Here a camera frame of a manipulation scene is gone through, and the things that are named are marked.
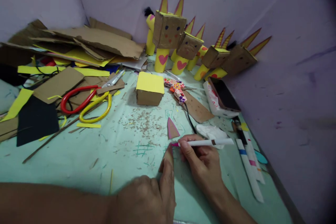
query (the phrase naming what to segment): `white marker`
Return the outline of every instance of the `white marker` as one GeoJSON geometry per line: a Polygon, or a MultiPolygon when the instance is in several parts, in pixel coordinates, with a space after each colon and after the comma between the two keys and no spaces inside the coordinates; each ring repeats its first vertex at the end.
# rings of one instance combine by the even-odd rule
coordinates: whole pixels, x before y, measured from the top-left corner
{"type": "MultiPolygon", "coordinates": [[[[199,140],[189,141],[190,146],[213,146],[213,145],[232,145],[233,140],[231,138],[217,138],[213,140],[199,140]]],[[[172,146],[181,146],[180,143],[172,143],[172,146]]]]}

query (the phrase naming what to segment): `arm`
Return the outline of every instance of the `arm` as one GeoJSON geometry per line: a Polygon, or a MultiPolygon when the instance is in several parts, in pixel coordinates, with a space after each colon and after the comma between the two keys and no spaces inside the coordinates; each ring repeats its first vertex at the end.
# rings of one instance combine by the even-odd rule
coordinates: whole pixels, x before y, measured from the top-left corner
{"type": "Polygon", "coordinates": [[[176,206],[174,172],[167,160],[159,182],[141,176],[114,196],[24,183],[0,183],[0,195],[4,224],[172,224],[176,206]]]}
{"type": "Polygon", "coordinates": [[[200,146],[194,149],[188,141],[202,137],[186,135],[179,140],[182,159],[187,159],[198,187],[203,191],[222,223],[255,224],[256,222],[232,196],[222,180],[219,154],[214,147],[200,146]]]}

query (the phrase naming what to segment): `pink heart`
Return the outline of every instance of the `pink heart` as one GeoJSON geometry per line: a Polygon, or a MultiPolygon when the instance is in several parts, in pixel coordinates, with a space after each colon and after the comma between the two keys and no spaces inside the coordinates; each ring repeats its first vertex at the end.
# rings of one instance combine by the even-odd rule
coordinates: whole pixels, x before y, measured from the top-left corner
{"type": "Polygon", "coordinates": [[[162,54],[159,56],[159,61],[161,65],[164,65],[168,59],[168,54],[166,56],[163,56],[162,54]]]}
{"type": "Polygon", "coordinates": [[[186,62],[184,62],[183,64],[182,64],[182,61],[178,61],[178,62],[177,62],[177,68],[178,68],[179,70],[185,68],[186,65],[187,65],[186,62]]]}

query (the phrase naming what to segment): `cardboard spike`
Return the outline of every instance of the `cardboard spike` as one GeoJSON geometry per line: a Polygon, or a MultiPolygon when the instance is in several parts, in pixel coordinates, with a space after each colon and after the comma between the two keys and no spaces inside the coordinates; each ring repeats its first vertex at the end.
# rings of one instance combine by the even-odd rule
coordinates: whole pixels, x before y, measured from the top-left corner
{"type": "Polygon", "coordinates": [[[267,39],[265,39],[264,41],[260,42],[259,44],[257,44],[255,47],[253,47],[250,50],[250,53],[253,56],[256,56],[257,53],[271,40],[272,36],[268,37],[267,39]]]}
{"type": "Polygon", "coordinates": [[[173,169],[174,169],[174,159],[173,159],[173,147],[172,145],[169,145],[166,152],[164,153],[163,159],[161,161],[160,164],[160,168],[159,168],[159,172],[162,173],[163,172],[163,167],[164,167],[164,160],[167,159],[170,164],[172,165],[173,169]]]}
{"type": "Polygon", "coordinates": [[[168,0],[161,0],[160,12],[168,13],[168,0]]]}
{"type": "Polygon", "coordinates": [[[179,131],[177,130],[175,124],[170,119],[170,117],[168,117],[167,128],[168,128],[168,138],[169,139],[172,139],[172,138],[180,136],[179,131]]]}
{"type": "Polygon", "coordinates": [[[231,37],[232,37],[232,35],[233,35],[234,32],[235,32],[235,31],[233,30],[233,31],[230,33],[230,35],[224,40],[223,45],[222,45],[222,49],[226,49],[226,48],[227,48],[227,46],[228,46],[228,44],[229,44],[229,42],[230,42],[230,39],[231,39],[231,37]]]}
{"type": "Polygon", "coordinates": [[[225,27],[223,28],[222,32],[218,36],[218,39],[217,39],[216,44],[215,44],[215,48],[220,48],[220,46],[222,44],[222,41],[223,41],[224,33],[225,33],[225,27]]]}
{"type": "Polygon", "coordinates": [[[196,34],[196,38],[202,39],[203,38],[203,33],[204,33],[204,29],[205,29],[205,23],[204,25],[202,25],[202,27],[200,28],[200,30],[198,31],[198,33],[196,34]]]}
{"type": "Polygon", "coordinates": [[[247,39],[245,39],[240,45],[247,48],[253,42],[253,40],[256,38],[256,36],[259,34],[260,30],[261,30],[261,28],[256,30],[249,37],[247,37],[247,39]]]}
{"type": "Polygon", "coordinates": [[[179,3],[177,4],[175,12],[174,12],[175,16],[182,16],[182,13],[183,13],[183,3],[184,3],[184,0],[179,0],[179,3]]]}
{"type": "Polygon", "coordinates": [[[196,16],[190,21],[190,23],[187,25],[186,29],[185,29],[185,32],[191,34],[193,31],[193,28],[194,28],[194,23],[195,23],[195,18],[196,16]]]}

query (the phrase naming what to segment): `scissors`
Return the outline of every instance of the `scissors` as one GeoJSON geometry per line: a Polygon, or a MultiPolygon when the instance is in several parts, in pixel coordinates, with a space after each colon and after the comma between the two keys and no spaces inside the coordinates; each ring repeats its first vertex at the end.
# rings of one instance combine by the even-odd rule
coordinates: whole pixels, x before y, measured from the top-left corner
{"type": "Polygon", "coordinates": [[[117,81],[124,74],[124,72],[125,72],[125,69],[122,69],[121,71],[119,71],[119,73],[116,76],[114,76],[112,79],[110,79],[108,82],[106,82],[102,87],[98,87],[98,85],[92,85],[92,86],[84,86],[84,87],[80,87],[80,88],[78,87],[78,88],[75,88],[75,89],[71,90],[70,92],[68,92],[62,98],[61,110],[66,114],[75,114],[75,113],[78,113],[79,111],[81,111],[81,113],[79,114],[79,120],[83,123],[96,123],[96,122],[100,121],[101,119],[103,119],[109,113],[109,111],[111,109],[112,95],[110,94],[110,92],[106,91],[101,97],[96,99],[94,102],[92,102],[89,105],[88,105],[88,103],[95,96],[98,89],[113,86],[115,83],[117,83],[117,81]],[[91,89],[93,89],[93,92],[83,101],[83,103],[81,105],[79,105],[76,109],[74,109],[72,111],[67,110],[66,104],[67,104],[67,101],[69,100],[70,97],[72,97],[77,92],[81,92],[81,91],[85,91],[85,90],[91,90],[91,89]],[[108,96],[108,104],[107,104],[107,109],[105,110],[105,112],[101,116],[99,116],[95,119],[91,119],[91,120],[84,119],[84,117],[83,117],[84,114],[87,111],[89,111],[89,109],[94,107],[96,104],[102,102],[107,96],[108,96]]]}

